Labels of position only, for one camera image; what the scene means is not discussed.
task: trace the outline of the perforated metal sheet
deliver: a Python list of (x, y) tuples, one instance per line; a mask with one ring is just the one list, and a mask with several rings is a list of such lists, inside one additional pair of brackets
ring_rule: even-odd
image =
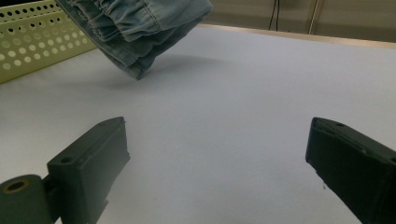
[(0, 83), (94, 49), (54, 1), (0, 8)]

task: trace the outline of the blue jeans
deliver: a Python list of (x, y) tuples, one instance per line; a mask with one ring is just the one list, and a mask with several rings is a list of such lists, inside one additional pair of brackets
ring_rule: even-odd
[(118, 68), (142, 77), (212, 9), (209, 0), (56, 0)]

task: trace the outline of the white table surface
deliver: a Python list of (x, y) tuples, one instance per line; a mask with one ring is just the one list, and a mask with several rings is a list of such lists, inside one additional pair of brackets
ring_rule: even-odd
[(195, 28), (134, 81), (96, 49), (0, 85), (0, 181), (124, 116), (99, 223), (359, 223), (304, 160), (310, 121), (396, 149), (395, 71), (395, 49)]

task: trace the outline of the cable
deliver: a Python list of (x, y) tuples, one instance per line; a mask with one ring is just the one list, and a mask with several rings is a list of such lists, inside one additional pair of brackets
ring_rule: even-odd
[(280, 11), (280, 0), (274, 0), (274, 8), (273, 8), (273, 12), (272, 12), (272, 15), (271, 15), (271, 20), (270, 20), (270, 25), (269, 25), (269, 27), (268, 27), (268, 30), (271, 30), (272, 21), (273, 21), (273, 19), (274, 19), (274, 15), (275, 15), (276, 5), (277, 5), (277, 13), (276, 13), (276, 30), (277, 30), (277, 27), (278, 27), (279, 11)]
[(274, 8), (273, 8), (273, 13), (272, 13), (272, 16), (271, 16), (270, 26), (268, 27), (268, 30), (271, 30), (272, 20), (274, 18), (274, 13), (275, 13), (275, 8), (276, 8), (276, 1), (277, 0), (274, 0)]
[(280, 0), (277, 0), (276, 30), (277, 30), (277, 23), (279, 22), (279, 10), (280, 10)]

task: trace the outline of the wall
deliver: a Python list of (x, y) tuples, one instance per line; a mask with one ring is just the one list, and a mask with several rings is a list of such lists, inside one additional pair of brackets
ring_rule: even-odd
[[(396, 42), (395, 0), (279, 0), (278, 30)], [(269, 28), (274, 0), (212, 0), (205, 23)], [(272, 30), (275, 30), (276, 12)]]

